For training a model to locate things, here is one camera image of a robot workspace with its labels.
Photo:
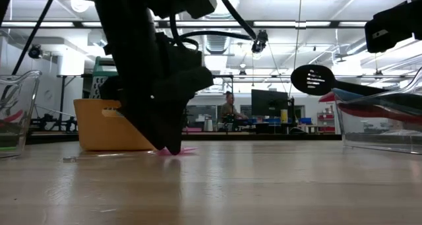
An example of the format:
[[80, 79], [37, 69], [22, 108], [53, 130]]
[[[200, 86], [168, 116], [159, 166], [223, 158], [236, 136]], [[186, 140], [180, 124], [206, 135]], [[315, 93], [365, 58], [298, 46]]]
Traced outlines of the shelf rack with red bins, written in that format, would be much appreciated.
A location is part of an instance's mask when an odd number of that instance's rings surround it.
[[319, 133], [329, 133], [335, 130], [333, 113], [317, 113], [317, 126]]

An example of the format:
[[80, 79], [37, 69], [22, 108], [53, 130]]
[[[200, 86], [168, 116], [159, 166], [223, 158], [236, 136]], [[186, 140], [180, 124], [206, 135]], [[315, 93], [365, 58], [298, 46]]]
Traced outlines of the black computer monitor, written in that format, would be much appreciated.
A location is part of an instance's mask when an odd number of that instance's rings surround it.
[[287, 92], [251, 90], [252, 115], [280, 117], [288, 109]]

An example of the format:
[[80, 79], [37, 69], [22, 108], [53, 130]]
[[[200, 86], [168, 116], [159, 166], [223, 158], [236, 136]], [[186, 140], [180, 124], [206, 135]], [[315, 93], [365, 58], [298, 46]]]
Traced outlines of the round black ceiling fixture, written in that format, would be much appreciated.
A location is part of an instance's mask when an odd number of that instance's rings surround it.
[[31, 59], [41, 59], [43, 57], [42, 46], [40, 44], [33, 44], [28, 50], [28, 56]]

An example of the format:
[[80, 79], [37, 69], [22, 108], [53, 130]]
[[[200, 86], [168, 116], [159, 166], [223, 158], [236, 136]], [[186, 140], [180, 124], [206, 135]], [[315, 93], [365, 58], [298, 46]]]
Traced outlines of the blue silicone spoon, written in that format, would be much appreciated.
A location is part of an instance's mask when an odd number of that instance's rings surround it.
[[339, 103], [379, 106], [396, 113], [409, 115], [422, 115], [422, 95], [410, 93], [382, 93], [371, 96], [363, 96], [345, 90], [334, 88], [333, 93]]

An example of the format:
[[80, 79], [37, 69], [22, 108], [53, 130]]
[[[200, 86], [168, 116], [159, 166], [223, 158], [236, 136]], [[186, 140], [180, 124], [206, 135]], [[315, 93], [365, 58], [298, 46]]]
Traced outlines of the black floor equipment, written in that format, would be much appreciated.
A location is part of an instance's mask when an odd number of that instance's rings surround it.
[[43, 117], [37, 117], [30, 120], [30, 129], [32, 131], [58, 131], [65, 133], [74, 133], [78, 131], [78, 124], [74, 116], [63, 120], [61, 116], [54, 117], [45, 113]]

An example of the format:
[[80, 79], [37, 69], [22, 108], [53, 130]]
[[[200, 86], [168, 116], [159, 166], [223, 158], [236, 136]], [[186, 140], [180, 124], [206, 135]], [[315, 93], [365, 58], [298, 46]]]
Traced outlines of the black slotted spoon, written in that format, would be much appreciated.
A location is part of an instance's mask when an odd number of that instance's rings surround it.
[[296, 89], [313, 96], [323, 96], [334, 88], [363, 96], [387, 92], [381, 88], [338, 81], [333, 72], [323, 65], [302, 65], [292, 72], [290, 79]]

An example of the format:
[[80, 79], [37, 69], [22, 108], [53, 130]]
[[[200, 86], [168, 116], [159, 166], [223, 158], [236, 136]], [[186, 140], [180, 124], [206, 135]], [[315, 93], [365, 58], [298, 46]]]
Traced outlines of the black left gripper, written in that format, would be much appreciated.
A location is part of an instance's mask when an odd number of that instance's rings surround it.
[[183, 111], [213, 75], [201, 67], [201, 52], [175, 45], [156, 32], [149, 4], [172, 7], [168, 0], [95, 0], [119, 76], [100, 87], [102, 100], [117, 100], [127, 119], [157, 150], [181, 152]]

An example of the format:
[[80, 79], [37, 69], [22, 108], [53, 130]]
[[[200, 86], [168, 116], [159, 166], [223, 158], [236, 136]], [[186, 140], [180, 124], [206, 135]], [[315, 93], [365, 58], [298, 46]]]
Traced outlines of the yellow plastic basket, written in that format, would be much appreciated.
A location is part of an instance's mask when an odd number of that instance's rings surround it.
[[80, 147], [85, 151], [152, 150], [152, 144], [117, 111], [116, 100], [74, 101]]

